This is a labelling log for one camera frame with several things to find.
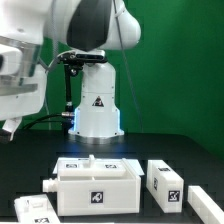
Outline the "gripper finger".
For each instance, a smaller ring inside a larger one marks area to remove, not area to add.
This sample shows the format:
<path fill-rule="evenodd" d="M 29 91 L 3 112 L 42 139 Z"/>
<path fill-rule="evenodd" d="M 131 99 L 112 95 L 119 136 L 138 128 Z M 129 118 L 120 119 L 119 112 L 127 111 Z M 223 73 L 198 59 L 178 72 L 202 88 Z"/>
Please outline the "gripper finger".
<path fill-rule="evenodd" d="M 7 119 L 1 129 L 1 140 L 12 141 L 14 133 L 22 121 L 21 117 Z"/>

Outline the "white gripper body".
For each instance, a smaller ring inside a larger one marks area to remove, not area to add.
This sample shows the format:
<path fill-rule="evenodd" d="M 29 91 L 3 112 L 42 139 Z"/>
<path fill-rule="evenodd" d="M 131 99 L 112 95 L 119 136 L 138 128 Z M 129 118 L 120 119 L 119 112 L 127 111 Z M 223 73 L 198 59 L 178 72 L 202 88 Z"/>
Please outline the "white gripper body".
<path fill-rule="evenodd" d="M 46 93 L 44 70 L 38 69 L 33 77 L 25 81 L 25 87 L 33 87 L 33 90 L 0 96 L 0 121 L 24 117 L 41 110 Z"/>

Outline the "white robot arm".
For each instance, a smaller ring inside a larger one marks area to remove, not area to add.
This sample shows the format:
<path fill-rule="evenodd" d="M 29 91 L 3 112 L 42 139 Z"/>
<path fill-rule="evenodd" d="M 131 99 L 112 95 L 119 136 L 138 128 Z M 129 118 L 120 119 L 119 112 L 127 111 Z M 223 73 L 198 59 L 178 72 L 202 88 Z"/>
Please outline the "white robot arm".
<path fill-rule="evenodd" d="M 50 69 L 40 60 L 43 39 L 69 49 L 52 60 L 65 76 L 83 73 L 78 107 L 66 98 L 67 130 L 77 141 L 106 144 L 124 136 L 115 106 L 114 67 L 107 50 L 140 40 L 124 0 L 0 0 L 0 141 L 10 142 L 26 115 L 40 111 Z"/>

